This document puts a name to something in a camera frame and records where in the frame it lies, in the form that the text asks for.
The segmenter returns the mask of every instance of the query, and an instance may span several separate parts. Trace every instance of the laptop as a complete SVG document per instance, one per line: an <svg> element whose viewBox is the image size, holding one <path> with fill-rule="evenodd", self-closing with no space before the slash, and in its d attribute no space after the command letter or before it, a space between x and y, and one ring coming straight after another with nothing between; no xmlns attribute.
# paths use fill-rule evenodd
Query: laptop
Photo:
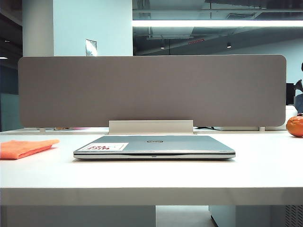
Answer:
<svg viewBox="0 0 303 227"><path fill-rule="evenodd" d="M74 151L79 159L227 159L235 151L210 136L103 136Z"/></svg>

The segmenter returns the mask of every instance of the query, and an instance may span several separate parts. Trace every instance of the red and white sticker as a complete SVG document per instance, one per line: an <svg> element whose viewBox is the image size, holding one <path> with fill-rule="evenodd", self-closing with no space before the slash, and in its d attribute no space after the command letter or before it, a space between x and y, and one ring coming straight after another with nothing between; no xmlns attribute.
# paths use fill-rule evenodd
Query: red and white sticker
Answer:
<svg viewBox="0 0 303 227"><path fill-rule="evenodd" d="M128 143L90 143L89 145L83 147L79 151L121 151L123 150Z"/></svg>

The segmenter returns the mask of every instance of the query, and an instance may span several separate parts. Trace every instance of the gray privacy panel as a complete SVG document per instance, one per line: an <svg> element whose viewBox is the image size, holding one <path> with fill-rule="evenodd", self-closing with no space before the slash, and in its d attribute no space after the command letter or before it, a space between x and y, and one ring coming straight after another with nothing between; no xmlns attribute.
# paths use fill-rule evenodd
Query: gray privacy panel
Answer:
<svg viewBox="0 0 303 227"><path fill-rule="evenodd" d="M23 57L26 127L98 127L109 120L194 120L195 126L279 126L281 55Z"/></svg>

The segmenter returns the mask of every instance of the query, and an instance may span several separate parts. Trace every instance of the orange cloth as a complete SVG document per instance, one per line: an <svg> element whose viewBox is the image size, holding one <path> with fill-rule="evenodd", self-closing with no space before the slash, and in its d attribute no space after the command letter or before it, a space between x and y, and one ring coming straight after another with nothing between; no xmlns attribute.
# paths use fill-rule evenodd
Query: orange cloth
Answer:
<svg viewBox="0 0 303 227"><path fill-rule="evenodd" d="M11 140L1 143L0 159L19 159L34 153L47 150L59 140L17 141Z"/></svg>

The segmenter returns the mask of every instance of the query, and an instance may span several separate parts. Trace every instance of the desk surface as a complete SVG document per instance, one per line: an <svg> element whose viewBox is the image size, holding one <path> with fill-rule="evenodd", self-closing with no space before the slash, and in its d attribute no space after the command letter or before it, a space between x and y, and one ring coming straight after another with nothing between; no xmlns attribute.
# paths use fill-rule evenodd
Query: desk surface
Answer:
<svg viewBox="0 0 303 227"><path fill-rule="evenodd" d="M303 204L303 138L286 131L200 131L236 151L229 161L80 162L73 151L103 134L0 133L59 139L53 149L0 161L2 205Z"/></svg>

